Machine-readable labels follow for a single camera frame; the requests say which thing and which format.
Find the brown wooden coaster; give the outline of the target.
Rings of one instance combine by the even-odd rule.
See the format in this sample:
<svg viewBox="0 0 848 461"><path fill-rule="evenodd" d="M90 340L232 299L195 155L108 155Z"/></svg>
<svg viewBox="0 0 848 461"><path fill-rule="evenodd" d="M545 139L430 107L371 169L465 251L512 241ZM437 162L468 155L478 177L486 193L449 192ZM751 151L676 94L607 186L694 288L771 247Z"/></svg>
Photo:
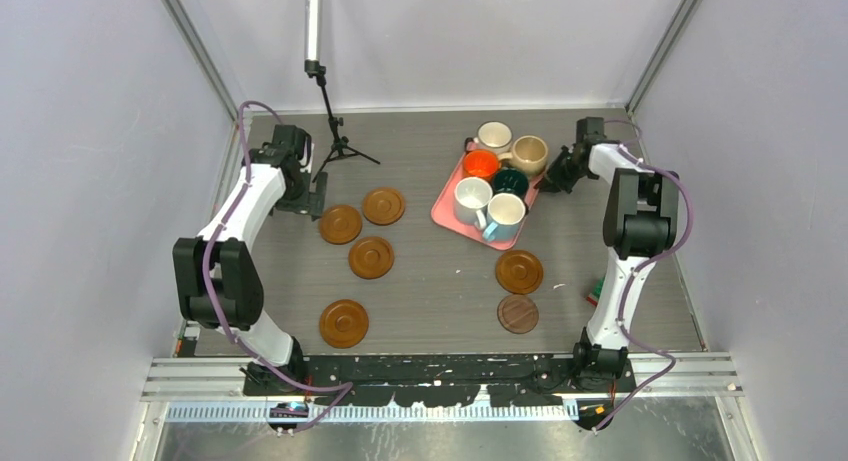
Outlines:
<svg viewBox="0 0 848 461"><path fill-rule="evenodd" d="M366 337L369 317L360 303L341 299L323 310L318 326L326 344L333 348L347 349L356 346Z"/></svg>
<svg viewBox="0 0 848 461"><path fill-rule="evenodd" d="M377 279L387 274L394 265L395 253L391 243L378 236L364 237L349 250L351 271L362 279Z"/></svg>
<svg viewBox="0 0 848 461"><path fill-rule="evenodd" d="M391 187L378 187L369 191L362 203L364 217L372 224L379 226L387 226L399 221L405 209L404 196Z"/></svg>
<svg viewBox="0 0 848 461"><path fill-rule="evenodd" d="M499 285L512 294L528 295L535 292L544 279L541 261L526 250L509 250L495 264L495 277Z"/></svg>
<svg viewBox="0 0 848 461"><path fill-rule="evenodd" d="M340 204L324 211L319 222L319 233L330 244L344 245L355 240L362 227L359 211L353 206Z"/></svg>

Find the dark walnut wooden coaster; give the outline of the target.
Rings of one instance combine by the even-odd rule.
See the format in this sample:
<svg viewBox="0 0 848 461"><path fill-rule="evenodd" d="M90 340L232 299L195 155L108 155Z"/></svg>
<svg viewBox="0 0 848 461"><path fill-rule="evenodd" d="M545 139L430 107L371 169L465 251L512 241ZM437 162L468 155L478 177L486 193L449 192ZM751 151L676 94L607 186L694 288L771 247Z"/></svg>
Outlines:
<svg viewBox="0 0 848 461"><path fill-rule="evenodd" d="M501 326L513 334L532 331L539 321L539 310L535 302L526 295L510 294L497 307L497 319Z"/></svg>

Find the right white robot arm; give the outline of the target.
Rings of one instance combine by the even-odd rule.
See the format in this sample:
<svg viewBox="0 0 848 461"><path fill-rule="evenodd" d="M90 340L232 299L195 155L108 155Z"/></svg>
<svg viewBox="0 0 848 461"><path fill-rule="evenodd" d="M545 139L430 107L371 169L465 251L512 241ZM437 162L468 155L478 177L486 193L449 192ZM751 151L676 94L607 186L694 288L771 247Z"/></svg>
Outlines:
<svg viewBox="0 0 848 461"><path fill-rule="evenodd" d="M575 141L563 147L536 187L570 193L583 178L609 185L602 222L607 271L594 314L573 350L571 386L598 391L620 379L628 361L631 317L658 256L677 238L678 189L674 182L605 134L601 117L577 121Z"/></svg>

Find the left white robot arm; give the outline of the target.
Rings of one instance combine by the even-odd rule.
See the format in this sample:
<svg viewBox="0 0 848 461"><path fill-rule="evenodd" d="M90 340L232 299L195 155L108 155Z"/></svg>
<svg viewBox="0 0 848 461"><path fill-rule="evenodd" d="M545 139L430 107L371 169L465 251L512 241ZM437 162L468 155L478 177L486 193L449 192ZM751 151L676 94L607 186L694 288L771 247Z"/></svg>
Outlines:
<svg viewBox="0 0 848 461"><path fill-rule="evenodd" d="M307 379L302 348L264 309L264 288L251 252L267 217L280 210L321 217L327 176L312 176L312 137L275 125L270 140L247 152L236 186L197 235L172 250L183 318L213 329L255 359L280 393L298 393Z"/></svg>

